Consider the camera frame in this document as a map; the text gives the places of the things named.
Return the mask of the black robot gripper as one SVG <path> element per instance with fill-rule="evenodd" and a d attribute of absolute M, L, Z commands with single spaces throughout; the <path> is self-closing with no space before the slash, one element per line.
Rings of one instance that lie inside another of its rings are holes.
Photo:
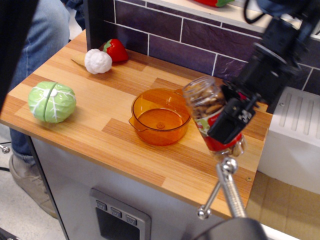
<path fill-rule="evenodd" d="M 225 81 L 226 106 L 207 132 L 222 144 L 230 143 L 252 120 L 258 102 L 272 104 L 289 79 L 300 72 L 296 59 L 280 56 L 256 44 L 255 52 L 235 79 Z"/>

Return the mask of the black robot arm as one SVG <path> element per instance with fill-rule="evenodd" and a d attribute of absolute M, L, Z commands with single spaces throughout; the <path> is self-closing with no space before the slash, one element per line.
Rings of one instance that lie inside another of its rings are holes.
<path fill-rule="evenodd" d="M 318 0 L 259 0 L 262 13 L 271 16 L 260 42 L 240 74 L 221 90 L 226 106 L 208 131 L 209 137 L 230 143 L 251 121 L 258 102 L 271 105 L 289 79 L 301 70 L 298 61 L 308 50 L 310 36 L 320 21 Z"/>

